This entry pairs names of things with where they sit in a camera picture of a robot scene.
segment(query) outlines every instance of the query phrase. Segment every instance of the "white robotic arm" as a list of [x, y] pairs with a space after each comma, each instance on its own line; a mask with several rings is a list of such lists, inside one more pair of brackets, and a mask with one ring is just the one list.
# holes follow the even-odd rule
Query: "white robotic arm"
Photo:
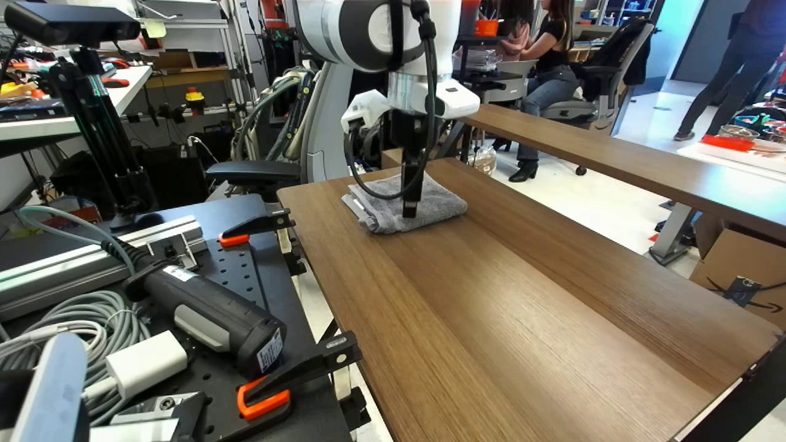
[[402, 132], [397, 196], [402, 196], [402, 217], [415, 217], [424, 153], [435, 132], [435, 127], [424, 130], [424, 122], [465, 119], [478, 107], [478, 99], [453, 79], [462, 0], [286, 0], [286, 18], [322, 58], [365, 74], [391, 74], [386, 96], [368, 92], [349, 104], [342, 130], [375, 130], [394, 110], [394, 125]]

